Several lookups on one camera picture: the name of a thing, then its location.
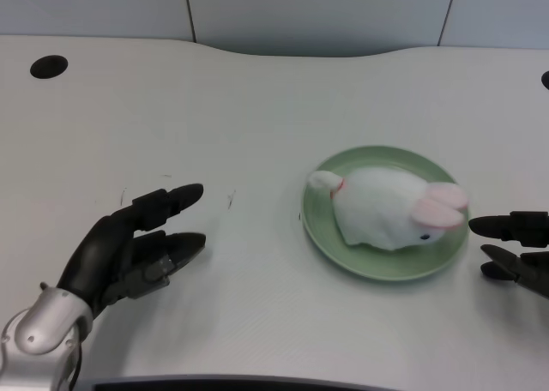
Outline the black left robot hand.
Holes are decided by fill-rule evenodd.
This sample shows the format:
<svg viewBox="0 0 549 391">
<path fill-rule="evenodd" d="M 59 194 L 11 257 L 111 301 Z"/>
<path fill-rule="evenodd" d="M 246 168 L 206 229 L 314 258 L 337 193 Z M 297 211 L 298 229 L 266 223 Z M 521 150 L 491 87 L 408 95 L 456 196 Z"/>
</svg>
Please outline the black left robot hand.
<svg viewBox="0 0 549 391">
<path fill-rule="evenodd" d="M 205 248 L 206 236 L 167 235 L 159 228 L 202 195 L 200 183 L 158 189 L 101 218 L 70 257 L 57 287 L 82 299 L 98 316 L 121 299 L 168 286 L 169 277 Z"/>
</svg>

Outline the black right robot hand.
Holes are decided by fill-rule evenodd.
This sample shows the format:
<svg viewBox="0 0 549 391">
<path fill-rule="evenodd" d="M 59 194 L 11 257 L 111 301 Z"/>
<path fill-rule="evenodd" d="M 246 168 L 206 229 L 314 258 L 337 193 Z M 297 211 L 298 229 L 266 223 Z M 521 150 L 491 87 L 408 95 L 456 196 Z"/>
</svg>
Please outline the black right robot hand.
<svg viewBox="0 0 549 391">
<path fill-rule="evenodd" d="M 471 232 L 502 242 L 517 241 L 538 252 L 519 256 L 493 244 L 481 250 L 490 258 L 481 273 L 490 280 L 512 281 L 544 298 L 548 297 L 548 213 L 514 211 L 507 215 L 483 216 L 468 222 Z"/>
</svg>

